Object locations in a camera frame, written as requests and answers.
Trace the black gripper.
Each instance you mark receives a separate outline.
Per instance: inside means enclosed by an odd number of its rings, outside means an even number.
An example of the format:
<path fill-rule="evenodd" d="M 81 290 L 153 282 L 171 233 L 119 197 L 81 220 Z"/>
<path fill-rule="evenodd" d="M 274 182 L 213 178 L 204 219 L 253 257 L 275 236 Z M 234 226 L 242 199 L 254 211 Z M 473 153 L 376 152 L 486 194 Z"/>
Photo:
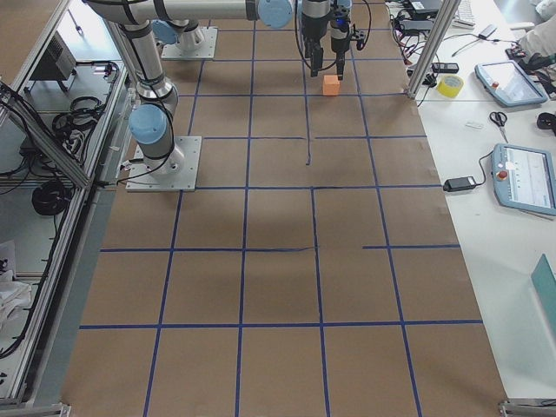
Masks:
<path fill-rule="evenodd" d="M 301 36 L 304 54 L 308 55 L 310 76 L 318 76 L 322 69 L 323 53 L 321 39 L 331 29 L 332 50 L 335 53 L 336 75 L 339 81 L 344 78 L 345 52 L 340 45 L 350 40 L 351 1 L 302 1 Z"/>

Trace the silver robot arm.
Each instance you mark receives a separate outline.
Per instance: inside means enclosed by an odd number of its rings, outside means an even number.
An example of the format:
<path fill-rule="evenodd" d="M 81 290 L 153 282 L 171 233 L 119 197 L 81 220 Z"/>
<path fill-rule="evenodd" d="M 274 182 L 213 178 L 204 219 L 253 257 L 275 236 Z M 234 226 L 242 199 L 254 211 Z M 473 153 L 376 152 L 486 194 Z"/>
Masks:
<path fill-rule="evenodd" d="M 174 45 L 186 52 L 198 50 L 205 42 L 205 36 L 197 20 L 153 20 L 152 30 L 162 44 Z"/>
<path fill-rule="evenodd" d="M 113 29 L 125 64 L 136 74 L 141 104 L 129 130 L 142 151 L 144 177 L 156 181 L 181 174 L 187 153 L 174 131 L 179 103 L 176 86 L 162 66 L 153 23 L 166 23 L 179 35 L 196 32 L 201 19 L 262 21 L 272 29 L 295 24 L 295 46 L 312 76 L 325 69 L 321 39 L 331 36 L 337 75 L 343 75 L 352 40 L 350 9 L 334 1 L 91 1 L 90 8 Z"/>

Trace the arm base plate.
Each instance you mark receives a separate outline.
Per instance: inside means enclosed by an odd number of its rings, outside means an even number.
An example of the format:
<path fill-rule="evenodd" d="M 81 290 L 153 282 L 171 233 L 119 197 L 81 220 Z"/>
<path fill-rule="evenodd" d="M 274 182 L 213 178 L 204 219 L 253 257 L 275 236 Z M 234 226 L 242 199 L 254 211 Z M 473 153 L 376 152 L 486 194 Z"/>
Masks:
<path fill-rule="evenodd" d="M 200 136 L 177 136 L 175 147 L 169 159 L 153 174 L 162 163 L 146 159 L 133 164 L 129 175 L 132 179 L 126 181 L 125 188 L 129 192 L 173 192 L 195 191 L 199 160 L 202 148 Z"/>
<path fill-rule="evenodd" d="M 217 36 L 218 28 L 215 26 L 183 32 L 173 43 L 164 43 L 161 58 L 165 61 L 212 60 Z"/>

